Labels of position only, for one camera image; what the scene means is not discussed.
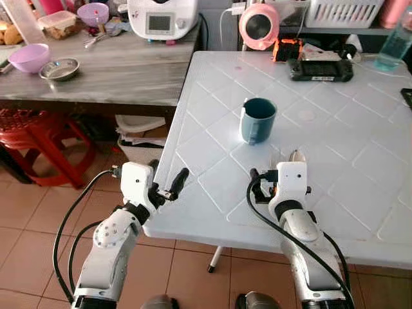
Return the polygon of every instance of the teal mug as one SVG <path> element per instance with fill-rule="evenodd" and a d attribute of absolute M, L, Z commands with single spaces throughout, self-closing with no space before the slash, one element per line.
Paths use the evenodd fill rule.
<path fill-rule="evenodd" d="M 265 98 L 247 100 L 240 116 L 240 135 L 249 145 L 265 141 L 272 131 L 276 105 Z"/>

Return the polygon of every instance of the red stool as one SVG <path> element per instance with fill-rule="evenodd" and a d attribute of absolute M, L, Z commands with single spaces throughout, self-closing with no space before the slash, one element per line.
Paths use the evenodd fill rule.
<path fill-rule="evenodd" d="M 62 140 L 81 138 L 88 146 L 83 160 L 72 166 L 62 154 Z M 0 142 L 13 159 L 38 185 L 53 186 L 70 182 L 83 186 L 82 174 L 93 163 L 96 149 L 93 142 L 69 117 L 45 111 L 0 110 Z M 19 150 L 29 149 L 25 156 Z M 33 170 L 36 158 L 43 154 L 60 172 L 58 176 L 39 177 Z"/>

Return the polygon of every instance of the stainless steel bowl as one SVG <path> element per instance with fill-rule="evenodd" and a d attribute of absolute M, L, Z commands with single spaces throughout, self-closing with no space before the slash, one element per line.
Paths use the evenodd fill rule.
<path fill-rule="evenodd" d="M 42 79 L 61 82 L 72 78 L 79 70 L 79 62 L 73 58 L 57 59 L 46 63 L 39 72 Z"/>

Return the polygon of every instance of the wall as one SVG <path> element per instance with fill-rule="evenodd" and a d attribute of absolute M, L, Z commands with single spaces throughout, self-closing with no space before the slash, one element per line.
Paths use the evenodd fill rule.
<path fill-rule="evenodd" d="M 236 50 L 238 22 L 237 17 L 232 16 L 230 12 L 225 13 L 223 17 L 223 47 L 220 46 L 220 14 L 227 8 L 230 8 L 231 5 L 231 0 L 199 0 L 199 11 L 205 16 L 209 25 L 209 50 Z"/>

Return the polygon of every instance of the floor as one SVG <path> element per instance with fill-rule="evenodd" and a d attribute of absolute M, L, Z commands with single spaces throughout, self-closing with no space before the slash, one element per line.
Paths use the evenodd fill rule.
<path fill-rule="evenodd" d="M 101 147 L 84 175 L 127 159 Z M 81 157 L 75 147 L 71 160 Z M 37 168 L 45 169 L 43 162 Z M 55 279 L 52 247 L 64 213 L 79 191 L 69 185 L 23 185 L 0 169 L 0 308 L 68 309 Z M 106 177 L 79 205 L 64 229 L 59 261 L 64 277 L 73 237 L 87 224 L 107 217 L 122 203 L 118 180 Z M 90 234 L 79 242 L 75 275 L 91 248 Z M 171 239 L 138 239 L 129 261 L 119 309 L 139 308 L 156 294 L 177 298 L 183 309 L 233 308 L 239 293 L 257 290 L 277 299 L 282 309 L 299 309 L 290 265 L 284 256 L 225 249 L 214 274 L 206 269 L 214 247 Z M 350 265 L 353 296 L 358 309 L 412 309 L 412 271 Z"/>

